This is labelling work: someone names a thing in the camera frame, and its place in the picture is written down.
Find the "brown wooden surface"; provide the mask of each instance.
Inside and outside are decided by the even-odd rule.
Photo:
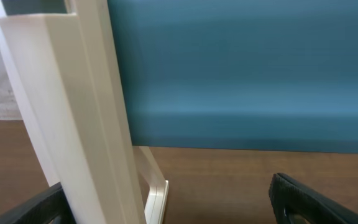
[[[276,172],[358,213],[357,154],[158,147],[152,152],[170,181],[165,224],[275,223],[267,191]],[[0,213],[47,187],[23,123],[0,121]]]

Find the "blue surface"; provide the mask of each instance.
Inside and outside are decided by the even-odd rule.
[[[108,1],[133,144],[358,152],[358,1]]]

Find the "white stand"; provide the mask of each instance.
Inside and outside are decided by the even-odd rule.
[[[107,3],[71,3],[71,14],[0,16],[37,156],[77,223],[160,224],[168,182],[149,148],[132,148]],[[145,209],[136,167],[150,185]]]

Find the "white frame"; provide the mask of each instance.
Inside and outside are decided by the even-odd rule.
[[[70,14],[6,17],[1,7],[0,48],[26,128],[76,222],[161,223],[168,182],[148,147],[132,150],[106,0],[74,0]],[[150,185],[144,211],[136,167]]]

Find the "frame leg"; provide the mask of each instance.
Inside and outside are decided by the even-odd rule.
[[[168,181],[164,179],[149,147],[134,146],[137,170],[150,185],[144,209],[147,224],[161,224],[168,194]]]

